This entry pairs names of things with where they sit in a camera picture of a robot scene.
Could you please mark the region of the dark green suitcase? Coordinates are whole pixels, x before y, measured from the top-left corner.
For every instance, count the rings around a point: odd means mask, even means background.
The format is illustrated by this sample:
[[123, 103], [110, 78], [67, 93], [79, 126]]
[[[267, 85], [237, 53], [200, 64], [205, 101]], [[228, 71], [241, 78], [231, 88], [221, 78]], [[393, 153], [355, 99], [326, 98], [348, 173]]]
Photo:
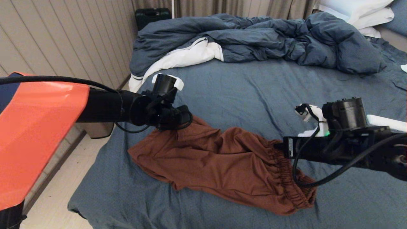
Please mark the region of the dark green suitcase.
[[171, 18], [172, 14], [169, 8], [145, 8], [135, 11], [136, 26], [139, 31], [151, 22]]

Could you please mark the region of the blue bed sheet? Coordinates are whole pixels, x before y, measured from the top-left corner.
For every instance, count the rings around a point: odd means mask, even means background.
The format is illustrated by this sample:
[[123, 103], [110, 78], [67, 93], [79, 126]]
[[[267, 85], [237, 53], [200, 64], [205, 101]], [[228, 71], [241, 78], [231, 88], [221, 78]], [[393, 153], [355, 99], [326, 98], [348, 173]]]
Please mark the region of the blue bed sheet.
[[[322, 106], [360, 97], [367, 114], [406, 120], [407, 53], [370, 39], [385, 61], [373, 75], [299, 66], [269, 59], [246, 63], [212, 60], [163, 71], [180, 77], [176, 106], [214, 128], [240, 127], [266, 139], [311, 129], [294, 113], [300, 103]], [[144, 139], [114, 130], [67, 204], [93, 229], [407, 229], [407, 182], [385, 172], [352, 168], [317, 189], [315, 207], [290, 216], [234, 204], [200, 191], [175, 191], [135, 165], [128, 149]]]

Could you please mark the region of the beige mattress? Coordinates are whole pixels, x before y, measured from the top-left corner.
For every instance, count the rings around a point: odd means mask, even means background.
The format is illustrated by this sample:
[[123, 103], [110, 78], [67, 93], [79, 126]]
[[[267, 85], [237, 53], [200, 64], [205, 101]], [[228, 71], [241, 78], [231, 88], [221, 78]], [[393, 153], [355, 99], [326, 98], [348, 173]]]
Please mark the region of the beige mattress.
[[376, 26], [376, 30], [381, 34], [382, 39], [388, 41], [395, 48], [407, 53], [407, 37], [397, 32], [389, 30], [383, 26]]

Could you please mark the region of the large white pillow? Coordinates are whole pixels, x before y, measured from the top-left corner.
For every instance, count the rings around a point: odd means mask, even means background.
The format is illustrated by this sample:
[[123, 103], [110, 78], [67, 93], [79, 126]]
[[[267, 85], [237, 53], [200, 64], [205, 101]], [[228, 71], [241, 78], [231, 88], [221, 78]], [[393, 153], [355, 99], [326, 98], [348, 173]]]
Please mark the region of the large white pillow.
[[359, 19], [389, 5], [394, 0], [320, 0], [317, 9], [332, 14], [346, 22]]

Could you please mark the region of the brown shorts with white print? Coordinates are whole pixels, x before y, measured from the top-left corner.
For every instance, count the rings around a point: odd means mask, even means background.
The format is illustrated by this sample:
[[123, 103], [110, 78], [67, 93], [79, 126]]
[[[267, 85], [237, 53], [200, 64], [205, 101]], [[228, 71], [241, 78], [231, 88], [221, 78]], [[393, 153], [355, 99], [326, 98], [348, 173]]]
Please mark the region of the brown shorts with white print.
[[145, 173], [177, 191], [203, 191], [277, 215], [314, 207], [316, 187], [295, 183], [278, 143], [239, 127], [222, 131], [194, 116], [185, 129], [152, 131], [128, 153]]

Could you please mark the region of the flat white pillow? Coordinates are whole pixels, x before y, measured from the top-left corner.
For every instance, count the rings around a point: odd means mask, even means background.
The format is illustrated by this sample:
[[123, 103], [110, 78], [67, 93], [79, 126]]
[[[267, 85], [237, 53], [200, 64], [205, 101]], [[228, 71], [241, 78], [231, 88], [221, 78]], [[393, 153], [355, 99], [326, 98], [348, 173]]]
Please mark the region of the flat white pillow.
[[347, 23], [360, 30], [391, 22], [394, 19], [394, 16], [395, 14], [392, 9], [390, 7], [385, 7], [369, 15], [362, 16], [359, 19], [349, 19]]

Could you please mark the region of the beige trash bin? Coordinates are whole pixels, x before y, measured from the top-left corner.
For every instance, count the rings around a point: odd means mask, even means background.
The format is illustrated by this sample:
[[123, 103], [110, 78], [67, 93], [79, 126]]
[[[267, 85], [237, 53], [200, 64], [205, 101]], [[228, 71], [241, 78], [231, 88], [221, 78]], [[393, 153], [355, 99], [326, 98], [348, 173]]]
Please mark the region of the beige trash bin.
[[114, 129], [113, 123], [80, 123], [91, 139], [109, 137]]

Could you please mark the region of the crumpled dark blue duvet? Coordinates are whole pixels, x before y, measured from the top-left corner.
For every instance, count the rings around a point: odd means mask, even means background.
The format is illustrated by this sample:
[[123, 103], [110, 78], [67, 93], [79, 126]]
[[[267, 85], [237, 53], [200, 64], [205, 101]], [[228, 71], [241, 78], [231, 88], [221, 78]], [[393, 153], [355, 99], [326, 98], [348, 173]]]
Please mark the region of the crumpled dark blue duvet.
[[131, 74], [138, 80], [147, 77], [154, 63], [199, 39], [219, 47], [216, 58], [227, 63], [282, 58], [350, 74], [378, 73], [386, 66], [380, 52], [354, 26], [326, 12], [307, 19], [216, 14], [149, 23], [133, 43]]

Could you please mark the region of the beige curtain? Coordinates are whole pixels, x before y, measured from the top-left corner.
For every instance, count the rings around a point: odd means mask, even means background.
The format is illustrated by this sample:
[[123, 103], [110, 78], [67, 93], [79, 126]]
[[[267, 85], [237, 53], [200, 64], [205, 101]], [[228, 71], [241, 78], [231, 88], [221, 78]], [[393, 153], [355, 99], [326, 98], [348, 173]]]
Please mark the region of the beige curtain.
[[[320, 0], [175, 0], [175, 18], [226, 13], [239, 17], [306, 19]], [[169, 8], [171, 0], [132, 0], [134, 9]]]

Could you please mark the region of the blue pillow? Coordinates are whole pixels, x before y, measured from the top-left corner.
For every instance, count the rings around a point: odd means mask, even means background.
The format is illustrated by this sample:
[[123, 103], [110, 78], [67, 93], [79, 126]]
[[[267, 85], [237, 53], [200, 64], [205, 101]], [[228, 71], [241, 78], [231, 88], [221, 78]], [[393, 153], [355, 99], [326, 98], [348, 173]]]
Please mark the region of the blue pillow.
[[390, 4], [394, 13], [392, 21], [383, 24], [383, 27], [407, 37], [407, 0], [394, 0]]

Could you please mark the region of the small white pillow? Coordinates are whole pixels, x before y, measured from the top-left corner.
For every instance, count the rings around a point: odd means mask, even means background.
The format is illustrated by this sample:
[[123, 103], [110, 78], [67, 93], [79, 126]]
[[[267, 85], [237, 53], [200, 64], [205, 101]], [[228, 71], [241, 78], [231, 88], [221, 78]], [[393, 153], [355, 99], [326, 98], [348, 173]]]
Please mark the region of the small white pillow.
[[376, 30], [374, 27], [365, 27], [365, 28], [359, 29], [359, 32], [363, 36], [381, 38], [381, 33], [378, 30]]

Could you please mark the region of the white flat paper strip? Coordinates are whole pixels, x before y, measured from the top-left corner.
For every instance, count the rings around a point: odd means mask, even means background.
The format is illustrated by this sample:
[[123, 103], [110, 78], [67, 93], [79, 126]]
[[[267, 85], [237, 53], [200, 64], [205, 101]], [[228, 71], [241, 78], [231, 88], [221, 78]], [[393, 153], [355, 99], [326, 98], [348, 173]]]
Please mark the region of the white flat paper strip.
[[388, 126], [392, 130], [407, 133], [406, 122], [371, 114], [367, 115], [366, 119], [371, 126]]

